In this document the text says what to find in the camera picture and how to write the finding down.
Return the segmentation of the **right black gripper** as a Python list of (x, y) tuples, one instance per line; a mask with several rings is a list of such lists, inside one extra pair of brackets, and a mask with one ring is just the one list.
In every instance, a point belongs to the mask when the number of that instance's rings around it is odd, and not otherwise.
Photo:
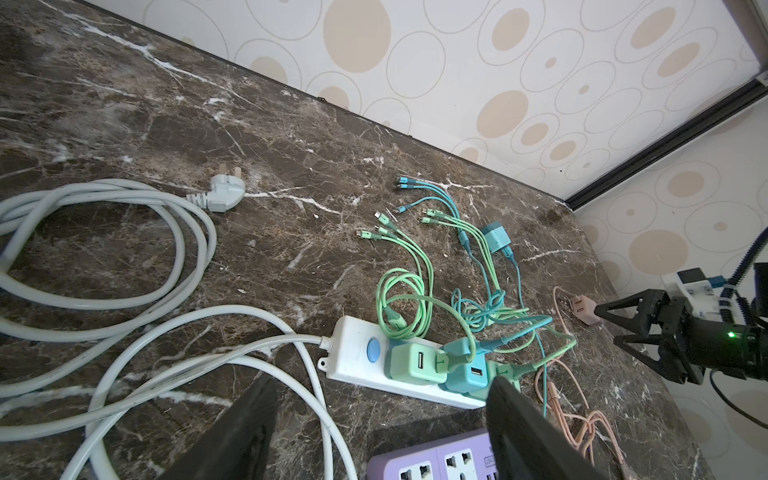
[[(597, 305), (594, 313), (636, 334), (616, 336), (613, 344), (667, 381), (701, 384), (707, 369), (767, 379), (766, 329), (697, 318), (683, 297), (665, 301), (664, 290), (647, 289)], [(656, 321), (661, 333), (641, 338)]]

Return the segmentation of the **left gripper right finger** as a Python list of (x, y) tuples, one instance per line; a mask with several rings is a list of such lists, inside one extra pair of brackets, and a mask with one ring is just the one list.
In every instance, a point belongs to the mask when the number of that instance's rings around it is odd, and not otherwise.
[(571, 447), (512, 383), (496, 378), (486, 426), (500, 479), (588, 480), (603, 476)]

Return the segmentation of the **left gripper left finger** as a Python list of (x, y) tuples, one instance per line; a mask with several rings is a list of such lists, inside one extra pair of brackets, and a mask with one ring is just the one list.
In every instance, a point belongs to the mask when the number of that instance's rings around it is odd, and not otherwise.
[(277, 412), (277, 382), (260, 374), (160, 477), (263, 479)]

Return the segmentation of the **pink charger plug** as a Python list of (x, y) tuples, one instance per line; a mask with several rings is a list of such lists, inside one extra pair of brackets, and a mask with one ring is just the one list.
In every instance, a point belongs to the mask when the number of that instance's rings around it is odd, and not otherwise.
[(584, 325), (592, 326), (602, 322), (595, 313), (596, 302), (584, 295), (577, 295), (571, 299), (573, 315)]

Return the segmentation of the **darker green charger plug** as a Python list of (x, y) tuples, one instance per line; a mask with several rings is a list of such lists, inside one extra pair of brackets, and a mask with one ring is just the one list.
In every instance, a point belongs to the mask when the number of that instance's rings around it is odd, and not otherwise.
[(485, 387), (474, 390), (466, 394), (469, 398), (485, 401), (488, 397), (488, 393), (492, 386), (492, 383), (496, 378), (503, 378), (520, 391), (520, 378), (525, 373), (525, 370), (520, 365), (513, 365), (508, 363), (499, 363), (493, 360), (486, 362), (487, 384)]

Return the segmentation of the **light green charger plug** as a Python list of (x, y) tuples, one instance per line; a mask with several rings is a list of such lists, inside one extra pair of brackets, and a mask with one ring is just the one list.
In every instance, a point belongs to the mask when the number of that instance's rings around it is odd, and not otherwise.
[(437, 347), (401, 343), (389, 350), (385, 374), (391, 380), (407, 384), (442, 384), (448, 377), (448, 356)]

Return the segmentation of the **white blue power strip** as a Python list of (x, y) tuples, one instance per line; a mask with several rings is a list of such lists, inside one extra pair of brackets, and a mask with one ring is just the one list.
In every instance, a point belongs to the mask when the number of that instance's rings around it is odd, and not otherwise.
[(385, 366), (390, 347), (390, 339), (378, 324), (345, 315), (337, 320), (328, 354), (318, 360), (317, 368), (329, 380), (462, 409), (485, 406), (484, 400), (436, 385), (420, 386), (388, 378)]

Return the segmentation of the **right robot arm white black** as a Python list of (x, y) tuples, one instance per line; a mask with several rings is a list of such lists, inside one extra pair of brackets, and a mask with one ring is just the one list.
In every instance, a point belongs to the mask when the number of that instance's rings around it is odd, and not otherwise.
[(714, 381), (719, 372), (741, 380), (767, 379), (767, 246), (762, 231), (729, 278), (699, 268), (679, 271), (662, 289), (594, 307), (594, 314), (629, 333), (614, 345), (667, 381), (700, 385), (704, 375), (733, 411), (755, 425), (767, 423), (739, 408)]

